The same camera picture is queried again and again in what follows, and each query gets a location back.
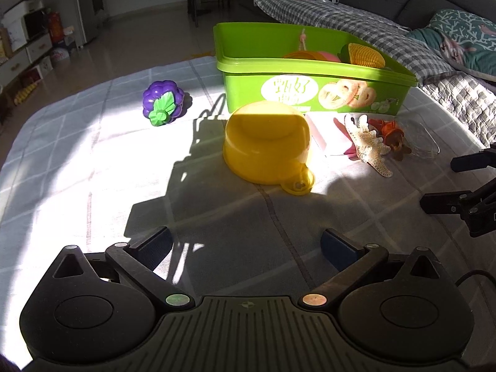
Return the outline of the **yellow toy corn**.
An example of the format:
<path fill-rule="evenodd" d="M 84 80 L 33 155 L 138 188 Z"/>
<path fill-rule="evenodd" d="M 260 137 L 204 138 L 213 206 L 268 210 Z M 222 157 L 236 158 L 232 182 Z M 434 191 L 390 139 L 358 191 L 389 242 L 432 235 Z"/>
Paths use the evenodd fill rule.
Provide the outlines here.
<path fill-rule="evenodd" d="M 352 65 L 383 69 L 386 61 L 379 51 L 366 45 L 349 43 L 341 50 L 341 59 Z"/>

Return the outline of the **green plastic storage bin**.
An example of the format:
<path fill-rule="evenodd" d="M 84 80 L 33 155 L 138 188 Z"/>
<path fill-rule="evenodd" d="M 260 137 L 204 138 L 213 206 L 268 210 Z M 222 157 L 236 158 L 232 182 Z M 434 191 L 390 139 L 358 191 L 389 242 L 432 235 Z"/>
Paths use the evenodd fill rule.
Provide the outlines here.
<path fill-rule="evenodd" d="M 217 69 L 229 112 L 250 103 L 285 103 L 302 113 L 378 113 L 396 115 L 414 74 L 388 55 L 377 69 L 341 59 L 349 43 L 372 47 L 335 29 L 308 25 L 229 22 L 213 28 Z M 294 51 L 325 51 L 340 62 L 285 59 Z"/>

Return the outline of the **purple toy grapes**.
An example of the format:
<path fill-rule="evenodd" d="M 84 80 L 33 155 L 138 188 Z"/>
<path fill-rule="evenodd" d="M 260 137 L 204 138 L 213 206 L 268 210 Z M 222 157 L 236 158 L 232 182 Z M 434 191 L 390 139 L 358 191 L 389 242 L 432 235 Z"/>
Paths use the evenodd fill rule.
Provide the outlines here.
<path fill-rule="evenodd" d="M 182 115 L 184 98 L 185 92 L 174 81 L 155 81 L 143 92 L 143 115 L 154 127 L 172 123 Z"/>

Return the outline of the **white TV cabinet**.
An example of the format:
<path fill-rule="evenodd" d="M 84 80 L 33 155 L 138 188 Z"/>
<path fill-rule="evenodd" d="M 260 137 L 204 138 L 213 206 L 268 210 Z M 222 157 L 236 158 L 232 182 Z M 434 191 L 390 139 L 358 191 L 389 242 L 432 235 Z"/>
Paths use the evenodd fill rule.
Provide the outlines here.
<path fill-rule="evenodd" d="M 12 58 L 0 66 L 1 87 L 6 87 L 23 71 L 29 69 L 40 58 L 43 58 L 51 50 L 51 47 L 50 35 L 44 34 L 14 53 Z"/>

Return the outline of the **yellow plastic bowl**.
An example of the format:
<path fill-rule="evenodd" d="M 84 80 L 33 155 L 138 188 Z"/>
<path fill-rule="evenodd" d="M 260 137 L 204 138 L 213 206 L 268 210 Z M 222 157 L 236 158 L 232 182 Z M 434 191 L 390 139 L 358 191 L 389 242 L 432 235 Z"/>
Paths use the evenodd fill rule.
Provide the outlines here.
<path fill-rule="evenodd" d="M 307 166 L 309 147 L 304 115 L 286 104 L 264 101 L 232 113 L 224 130 L 223 158 L 243 180 L 304 196 L 314 185 Z"/>

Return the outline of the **white microwave oven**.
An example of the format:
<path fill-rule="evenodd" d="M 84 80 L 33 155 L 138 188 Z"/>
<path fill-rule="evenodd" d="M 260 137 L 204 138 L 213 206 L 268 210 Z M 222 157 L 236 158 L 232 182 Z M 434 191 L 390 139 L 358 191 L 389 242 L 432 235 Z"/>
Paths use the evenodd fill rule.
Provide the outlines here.
<path fill-rule="evenodd" d="M 11 50 L 17 51 L 33 39 L 45 34 L 46 17 L 43 0 L 22 0 L 10 8 L 2 18 Z"/>

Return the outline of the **orange-brown toy figure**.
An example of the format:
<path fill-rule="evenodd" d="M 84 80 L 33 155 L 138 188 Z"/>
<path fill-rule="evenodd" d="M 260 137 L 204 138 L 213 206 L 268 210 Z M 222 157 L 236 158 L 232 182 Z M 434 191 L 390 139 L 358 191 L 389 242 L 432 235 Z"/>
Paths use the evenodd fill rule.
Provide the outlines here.
<path fill-rule="evenodd" d="M 412 149 L 407 146 L 404 131 L 400 129 L 396 121 L 370 119 L 369 125 L 378 131 L 383 142 L 391 149 L 394 160 L 402 161 L 405 155 L 412 153 Z"/>

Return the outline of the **pink round toy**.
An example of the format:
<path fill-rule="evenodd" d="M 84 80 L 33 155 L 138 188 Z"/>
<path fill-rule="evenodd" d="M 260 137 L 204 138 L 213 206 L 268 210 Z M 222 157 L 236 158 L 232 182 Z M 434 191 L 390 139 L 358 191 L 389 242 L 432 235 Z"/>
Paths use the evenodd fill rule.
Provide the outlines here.
<path fill-rule="evenodd" d="M 294 51 L 292 53 L 286 54 L 284 58 L 296 60 L 321 60 L 340 62 L 340 58 L 338 56 L 325 51 Z"/>

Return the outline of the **silver refrigerator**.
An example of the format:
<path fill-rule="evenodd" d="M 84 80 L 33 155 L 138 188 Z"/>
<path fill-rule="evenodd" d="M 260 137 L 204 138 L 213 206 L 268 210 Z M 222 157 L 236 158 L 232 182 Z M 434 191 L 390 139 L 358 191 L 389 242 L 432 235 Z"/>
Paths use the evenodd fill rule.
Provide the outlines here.
<path fill-rule="evenodd" d="M 92 0 L 75 0 L 77 9 L 77 34 L 79 46 L 84 46 L 98 36 L 98 17 Z"/>

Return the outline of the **pink plastic box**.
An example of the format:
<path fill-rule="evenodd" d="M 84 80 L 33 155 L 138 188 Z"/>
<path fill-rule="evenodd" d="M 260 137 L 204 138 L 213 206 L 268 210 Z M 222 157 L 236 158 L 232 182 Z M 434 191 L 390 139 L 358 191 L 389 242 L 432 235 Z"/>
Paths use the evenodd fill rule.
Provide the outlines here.
<path fill-rule="evenodd" d="M 305 115 L 312 138 L 326 156 L 354 157 L 356 147 L 339 113 L 310 112 Z"/>

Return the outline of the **green patterned cushion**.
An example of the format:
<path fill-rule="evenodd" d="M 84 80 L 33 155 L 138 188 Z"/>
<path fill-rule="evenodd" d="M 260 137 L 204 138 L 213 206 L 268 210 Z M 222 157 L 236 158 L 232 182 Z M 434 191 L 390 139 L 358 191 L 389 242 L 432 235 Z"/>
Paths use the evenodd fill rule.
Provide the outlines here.
<path fill-rule="evenodd" d="M 455 9 L 435 12 L 425 28 L 408 32 L 459 71 L 495 82 L 495 23 Z"/>

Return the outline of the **red gift box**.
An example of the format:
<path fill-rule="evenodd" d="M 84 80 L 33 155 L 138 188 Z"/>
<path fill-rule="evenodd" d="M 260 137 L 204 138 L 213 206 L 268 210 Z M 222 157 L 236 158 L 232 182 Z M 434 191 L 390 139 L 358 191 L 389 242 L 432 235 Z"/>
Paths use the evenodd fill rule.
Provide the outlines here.
<path fill-rule="evenodd" d="M 53 44 L 60 43 L 64 39 L 64 28 L 61 23 L 60 14 L 57 12 L 50 12 L 47 19 L 51 42 Z"/>

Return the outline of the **beige starfish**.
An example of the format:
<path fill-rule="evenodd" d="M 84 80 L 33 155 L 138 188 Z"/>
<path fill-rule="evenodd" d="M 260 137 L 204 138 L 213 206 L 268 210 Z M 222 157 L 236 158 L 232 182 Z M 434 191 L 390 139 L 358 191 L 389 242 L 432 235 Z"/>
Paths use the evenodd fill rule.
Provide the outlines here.
<path fill-rule="evenodd" d="M 346 132 L 354 143 L 358 159 L 372 166 L 382 177 L 392 177 L 392 172 L 383 160 L 384 155 L 387 155 L 391 149 L 383 142 L 383 138 L 378 136 L 375 129 L 370 129 L 368 117 L 365 114 L 358 118 L 346 115 L 344 122 Z"/>

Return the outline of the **grey plaid sofa cover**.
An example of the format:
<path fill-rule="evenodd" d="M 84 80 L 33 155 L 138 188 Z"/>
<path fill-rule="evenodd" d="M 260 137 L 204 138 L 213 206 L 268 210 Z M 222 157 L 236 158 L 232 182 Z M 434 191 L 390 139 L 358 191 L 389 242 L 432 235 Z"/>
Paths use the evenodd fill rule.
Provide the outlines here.
<path fill-rule="evenodd" d="M 449 65 L 425 42 L 408 37 L 403 26 L 342 3 L 243 1 L 251 1 L 255 8 L 280 23 L 336 29 L 365 40 L 413 72 L 420 89 L 464 124 L 483 145 L 495 141 L 494 89 Z"/>

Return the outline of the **clear plastic case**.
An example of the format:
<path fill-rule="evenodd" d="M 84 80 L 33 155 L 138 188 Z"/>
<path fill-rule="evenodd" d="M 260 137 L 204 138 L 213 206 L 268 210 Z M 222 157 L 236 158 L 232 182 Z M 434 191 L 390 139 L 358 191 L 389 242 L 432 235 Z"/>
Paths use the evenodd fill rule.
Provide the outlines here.
<path fill-rule="evenodd" d="M 401 117 L 398 126 L 404 132 L 404 140 L 412 149 L 412 154 L 424 160 L 433 160 L 440 153 L 440 147 L 427 130 L 416 120 Z"/>

